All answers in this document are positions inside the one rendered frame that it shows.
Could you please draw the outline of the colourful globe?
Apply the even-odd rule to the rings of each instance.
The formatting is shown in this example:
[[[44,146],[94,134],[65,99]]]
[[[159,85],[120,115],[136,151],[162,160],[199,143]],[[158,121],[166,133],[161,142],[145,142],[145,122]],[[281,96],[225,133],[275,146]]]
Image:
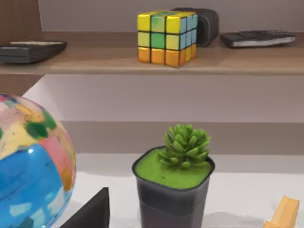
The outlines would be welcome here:
[[[0,94],[0,228],[51,228],[76,181],[62,123],[27,98]]]

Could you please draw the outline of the black calculator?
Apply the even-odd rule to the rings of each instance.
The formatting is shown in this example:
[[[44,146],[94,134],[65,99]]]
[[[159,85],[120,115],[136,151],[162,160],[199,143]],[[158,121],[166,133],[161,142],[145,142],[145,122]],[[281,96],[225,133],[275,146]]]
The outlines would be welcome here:
[[[0,62],[13,64],[33,64],[48,60],[62,53],[66,41],[12,41],[0,45]]]
[[[229,48],[254,48],[293,43],[296,37],[283,30],[249,30],[221,34],[220,41]]]

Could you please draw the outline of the black rounded box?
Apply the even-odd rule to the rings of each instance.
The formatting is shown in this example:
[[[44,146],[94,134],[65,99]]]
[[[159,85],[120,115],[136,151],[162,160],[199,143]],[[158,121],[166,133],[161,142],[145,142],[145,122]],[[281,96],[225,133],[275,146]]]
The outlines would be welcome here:
[[[219,16],[207,8],[174,8],[172,11],[193,11],[198,15],[197,46],[207,47],[219,34]]]

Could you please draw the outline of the orange wooden piece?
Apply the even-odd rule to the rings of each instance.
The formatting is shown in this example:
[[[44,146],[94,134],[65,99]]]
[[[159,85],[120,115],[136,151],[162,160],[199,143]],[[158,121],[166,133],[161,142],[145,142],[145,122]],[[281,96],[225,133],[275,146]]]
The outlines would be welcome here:
[[[270,221],[262,228],[295,228],[300,200],[283,196]]]

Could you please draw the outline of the wooden shelf unit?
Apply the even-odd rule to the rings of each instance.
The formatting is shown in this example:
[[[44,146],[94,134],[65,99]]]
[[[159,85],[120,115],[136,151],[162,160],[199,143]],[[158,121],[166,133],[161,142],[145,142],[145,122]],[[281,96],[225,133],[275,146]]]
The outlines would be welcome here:
[[[229,49],[219,40],[197,49],[180,68],[137,60],[136,34],[127,32],[43,32],[43,39],[68,41],[57,57],[34,65],[0,64],[0,92],[22,95],[46,74],[83,75],[246,75],[304,76],[304,0],[241,0],[232,9],[223,1],[223,30],[299,25],[296,42],[287,47]]]

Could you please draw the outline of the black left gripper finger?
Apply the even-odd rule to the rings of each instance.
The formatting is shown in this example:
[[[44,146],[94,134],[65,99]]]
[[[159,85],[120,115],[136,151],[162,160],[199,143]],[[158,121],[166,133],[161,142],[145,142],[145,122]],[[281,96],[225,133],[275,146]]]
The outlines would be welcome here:
[[[109,228],[109,188],[97,192],[60,228]]]

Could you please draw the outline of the green plant in black pot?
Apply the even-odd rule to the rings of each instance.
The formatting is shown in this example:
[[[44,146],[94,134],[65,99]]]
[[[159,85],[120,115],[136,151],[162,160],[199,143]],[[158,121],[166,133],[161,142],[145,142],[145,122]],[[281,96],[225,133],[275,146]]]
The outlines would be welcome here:
[[[163,142],[132,165],[141,228],[201,228],[215,169],[210,136],[191,124],[177,124],[165,132]]]

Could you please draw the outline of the colourful puzzle cube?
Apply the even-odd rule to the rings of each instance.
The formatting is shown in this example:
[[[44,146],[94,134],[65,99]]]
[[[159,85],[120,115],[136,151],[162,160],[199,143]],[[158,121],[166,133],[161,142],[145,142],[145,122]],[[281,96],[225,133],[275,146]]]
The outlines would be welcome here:
[[[137,15],[140,62],[180,67],[196,56],[198,14],[156,10]]]

